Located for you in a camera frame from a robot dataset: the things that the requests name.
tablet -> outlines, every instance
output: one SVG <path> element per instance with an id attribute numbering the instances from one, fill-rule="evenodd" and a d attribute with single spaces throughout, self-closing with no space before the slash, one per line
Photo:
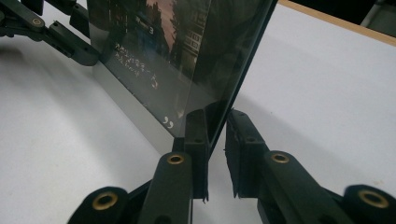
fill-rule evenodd
<path id="1" fill-rule="evenodd" d="M 276 1 L 88 0 L 94 75 L 161 153 L 205 111 L 213 149 Z"/>

white table surface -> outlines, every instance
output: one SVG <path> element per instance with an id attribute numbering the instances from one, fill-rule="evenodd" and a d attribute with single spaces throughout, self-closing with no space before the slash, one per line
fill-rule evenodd
<path id="1" fill-rule="evenodd" d="M 53 18 L 65 21 L 46 5 Z M 395 196 L 395 59 L 392 46 L 277 6 L 234 107 L 320 185 Z M 255 200 L 233 198 L 223 148 L 222 135 L 194 223 L 260 223 Z M 0 38 L 2 223 L 66 223 L 92 191 L 151 179 L 159 158 L 91 68 L 42 42 Z"/>

black plastic part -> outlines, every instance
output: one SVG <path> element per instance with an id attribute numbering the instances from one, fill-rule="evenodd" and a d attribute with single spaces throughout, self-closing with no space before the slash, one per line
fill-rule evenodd
<path id="1" fill-rule="evenodd" d="M 6 15 L 2 11 L 0 11 L 0 26 L 3 25 L 4 19 L 6 18 Z"/>
<path id="2" fill-rule="evenodd" d="M 128 217 L 130 217 L 131 224 L 137 223 L 139 219 L 140 211 L 143 208 L 143 203 L 149 192 L 150 184 L 151 180 L 128 194 L 128 207 L 130 211 Z"/>
<path id="3" fill-rule="evenodd" d="M 270 194 L 287 223 L 353 223 L 332 197 L 286 152 L 265 153 L 260 166 L 267 187 L 260 199 Z"/>
<path id="4" fill-rule="evenodd" d="M 138 223 L 191 223 L 191 157 L 183 152 L 163 155 L 152 178 Z"/>
<path id="5" fill-rule="evenodd" d="M 45 29 L 45 22 L 17 0 L 1 0 L 0 4 L 9 10 L 14 16 L 30 30 L 41 32 Z"/>
<path id="6" fill-rule="evenodd" d="M 386 192 L 365 185 L 346 189 L 342 207 L 360 224 L 396 223 L 396 200 Z"/>
<path id="7" fill-rule="evenodd" d="M 62 13 L 70 16 L 73 11 L 73 6 L 77 3 L 77 0 L 46 0 L 46 2 L 58 8 Z"/>
<path id="8" fill-rule="evenodd" d="M 49 27 L 49 33 L 57 40 L 63 42 L 66 46 L 73 47 L 73 52 L 67 52 L 67 57 L 71 57 L 82 65 L 95 65 L 99 59 L 99 52 L 96 51 L 91 45 L 84 42 L 78 36 L 69 31 L 66 27 L 58 21 Z"/>
<path id="9" fill-rule="evenodd" d="M 124 214 L 127 204 L 128 193 L 124 189 L 112 187 L 99 189 L 84 199 L 68 224 L 126 223 L 128 220 L 125 219 Z"/>
<path id="10" fill-rule="evenodd" d="M 90 22 L 88 20 L 88 10 L 80 4 L 73 6 L 70 15 L 70 25 L 90 38 Z"/>
<path id="11" fill-rule="evenodd" d="M 269 151 L 247 114 L 232 110 L 227 119 L 225 155 L 233 181 L 233 196 L 257 198 L 261 175 L 257 164 Z"/>
<path id="12" fill-rule="evenodd" d="M 21 3 L 29 7 L 35 14 L 43 15 L 44 0 L 21 0 Z"/>
<path id="13" fill-rule="evenodd" d="M 184 151 L 192 159 L 193 198 L 207 200 L 209 143 L 204 110 L 192 111 L 186 117 Z"/>

white surface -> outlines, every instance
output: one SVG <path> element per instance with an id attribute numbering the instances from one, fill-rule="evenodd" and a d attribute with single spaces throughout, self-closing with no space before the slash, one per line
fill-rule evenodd
<path id="1" fill-rule="evenodd" d="M 277 6 L 234 106 L 324 187 L 396 195 L 394 59 L 394 47 Z M 222 136 L 194 223 L 260 223 L 253 200 L 233 199 L 223 147 Z M 152 178 L 159 158 L 91 68 L 45 43 L 0 38 L 2 223 L 65 223 L 92 191 Z"/>

brass screw insert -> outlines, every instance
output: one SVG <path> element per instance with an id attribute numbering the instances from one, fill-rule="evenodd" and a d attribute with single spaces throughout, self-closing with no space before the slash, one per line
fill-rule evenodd
<path id="1" fill-rule="evenodd" d="M 34 25 L 41 25 L 41 20 L 39 20 L 38 18 L 34 18 L 34 19 L 32 20 L 32 23 L 33 23 Z"/>
<path id="2" fill-rule="evenodd" d="M 377 192 L 368 189 L 362 189 L 361 191 L 358 192 L 358 194 L 362 201 L 370 204 L 373 207 L 377 207 L 377 208 L 389 207 L 388 200 Z"/>
<path id="3" fill-rule="evenodd" d="M 92 207 L 98 211 L 106 210 L 116 204 L 118 199 L 119 196 L 111 191 L 103 192 L 93 200 Z"/>
<path id="4" fill-rule="evenodd" d="M 287 156 L 285 156 L 283 154 L 280 154 L 280 153 L 276 153 L 276 154 L 272 155 L 271 159 L 273 161 L 278 162 L 278 163 L 288 163 L 290 161 L 289 157 L 287 157 Z"/>
<path id="5" fill-rule="evenodd" d="M 168 157 L 167 161 L 169 164 L 178 165 L 184 161 L 184 157 L 176 154 L 176 155 L 172 155 L 172 156 Z"/>

